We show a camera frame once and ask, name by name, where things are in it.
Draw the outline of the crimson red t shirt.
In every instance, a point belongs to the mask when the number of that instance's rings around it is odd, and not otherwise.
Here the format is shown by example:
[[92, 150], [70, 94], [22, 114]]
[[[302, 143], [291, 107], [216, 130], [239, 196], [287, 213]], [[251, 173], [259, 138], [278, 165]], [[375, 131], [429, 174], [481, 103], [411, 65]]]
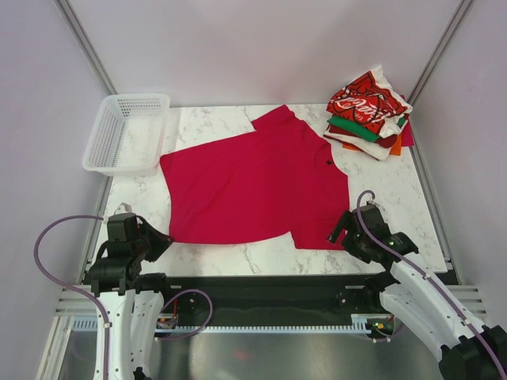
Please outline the crimson red t shirt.
[[249, 133], [161, 157], [170, 235], [233, 245], [290, 234], [297, 249], [338, 249], [328, 237], [349, 209], [349, 185], [331, 145], [287, 106], [252, 124]]

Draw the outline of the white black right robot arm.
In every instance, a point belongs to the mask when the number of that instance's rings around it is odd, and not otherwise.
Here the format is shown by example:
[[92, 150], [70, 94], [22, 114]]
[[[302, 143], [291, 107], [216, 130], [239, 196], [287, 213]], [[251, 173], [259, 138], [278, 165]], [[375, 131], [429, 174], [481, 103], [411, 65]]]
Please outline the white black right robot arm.
[[375, 204], [345, 211], [327, 239], [383, 267], [365, 280], [364, 305], [386, 310], [406, 326], [432, 352], [442, 378], [506, 377], [506, 331], [476, 317], [429, 268], [415, 243], [391, 232]]

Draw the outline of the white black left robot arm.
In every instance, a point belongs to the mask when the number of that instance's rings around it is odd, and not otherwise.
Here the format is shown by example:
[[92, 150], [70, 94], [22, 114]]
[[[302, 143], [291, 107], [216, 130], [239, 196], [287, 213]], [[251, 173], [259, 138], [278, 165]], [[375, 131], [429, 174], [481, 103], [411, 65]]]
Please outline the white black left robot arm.
[[158, 315], [173, 305], [164, 273], [142, 272], [173, 239], [122, 203], [105, 219], [107, 239], [86, 273], [97, 303], [95, 379], [148, 379]]

